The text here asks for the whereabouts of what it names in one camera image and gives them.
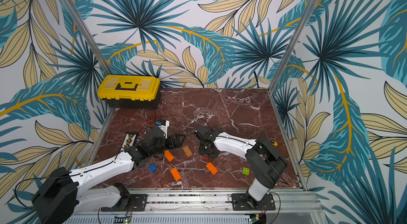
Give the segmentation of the small green lego brick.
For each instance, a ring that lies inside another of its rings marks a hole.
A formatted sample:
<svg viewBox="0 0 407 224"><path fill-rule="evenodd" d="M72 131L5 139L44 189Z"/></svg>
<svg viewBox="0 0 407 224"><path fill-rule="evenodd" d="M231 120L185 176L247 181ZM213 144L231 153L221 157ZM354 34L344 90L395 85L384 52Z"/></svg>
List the small green lego brick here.
<svg viewBox="0 0 407 224"><path fill-rule="evenodd" d="M242 171L242 174L245 175L245 176L249 176L249 174L250 174L250 169L244 167L244 168L243 168L243 171Z"/></svg>

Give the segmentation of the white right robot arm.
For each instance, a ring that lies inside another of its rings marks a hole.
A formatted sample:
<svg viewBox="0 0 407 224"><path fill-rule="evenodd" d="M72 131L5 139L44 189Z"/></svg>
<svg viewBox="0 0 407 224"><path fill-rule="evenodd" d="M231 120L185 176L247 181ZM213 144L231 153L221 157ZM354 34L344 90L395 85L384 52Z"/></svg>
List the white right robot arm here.
<svg viewBox="0 0 407 224"><path fill-rule="evenodd" d="M245 194L251 208L263 206L269 190L282 178L287 168L285 158L267 138L244 139L200 126L195 130L200 141L199 154L217 158L220 152L227 152L245 159L255 175L253 183Z"/></svg>

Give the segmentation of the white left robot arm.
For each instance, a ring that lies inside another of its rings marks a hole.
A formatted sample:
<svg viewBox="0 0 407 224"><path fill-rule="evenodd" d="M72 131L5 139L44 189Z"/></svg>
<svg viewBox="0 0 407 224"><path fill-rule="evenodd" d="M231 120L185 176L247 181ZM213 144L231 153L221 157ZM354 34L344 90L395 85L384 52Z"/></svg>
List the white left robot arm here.
<svg viewBox="0 0 407 224"><path fill-rule="evenodd" d="M42 224L62 224L72 215L95 208L114 208L129 203L129 192L123 185L93 189L112 177L133 171L166 150L182 147L183 134L167 135L162 129L148 131L145 138L119 154L96 164L67 171L54 170L32 198Z"/></svg>

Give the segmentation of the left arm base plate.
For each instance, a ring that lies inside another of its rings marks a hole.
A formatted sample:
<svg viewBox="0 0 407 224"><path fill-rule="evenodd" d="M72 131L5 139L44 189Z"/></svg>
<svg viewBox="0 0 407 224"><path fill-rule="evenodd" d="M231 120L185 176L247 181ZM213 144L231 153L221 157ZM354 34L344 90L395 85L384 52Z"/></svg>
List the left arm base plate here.
<svg viewBox="0 0 407 224"><path fill-rule="evenodd" d="M143 212L147 203L147 194L130 194L122 196L113 207L103 207L102 212Z"/></svg>

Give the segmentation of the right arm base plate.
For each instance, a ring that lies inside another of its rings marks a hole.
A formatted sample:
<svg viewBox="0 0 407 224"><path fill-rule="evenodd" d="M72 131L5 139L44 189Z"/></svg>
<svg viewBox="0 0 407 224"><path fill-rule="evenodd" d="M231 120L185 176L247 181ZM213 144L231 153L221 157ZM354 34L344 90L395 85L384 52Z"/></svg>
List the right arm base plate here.
<svg viewBox="0 0 407 224"><path fill-rule="evenodd" d="M231 194L231 204L234 211L272 211L276 209L274 199L269 194L257 201L248 193L233 193Z"/></svg>

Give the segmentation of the tan lego brick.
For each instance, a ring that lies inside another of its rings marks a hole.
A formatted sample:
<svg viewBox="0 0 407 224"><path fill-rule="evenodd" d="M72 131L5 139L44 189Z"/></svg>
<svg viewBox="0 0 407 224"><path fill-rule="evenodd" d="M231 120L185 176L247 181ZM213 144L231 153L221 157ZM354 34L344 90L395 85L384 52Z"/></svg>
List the tan lego brick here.
<svg viewBox="0 0 407 224"><path fill-rule="evenodd" d="M192 151L188 146L184 146L182 149L187 157L191 157L193 155Z"/></svg>

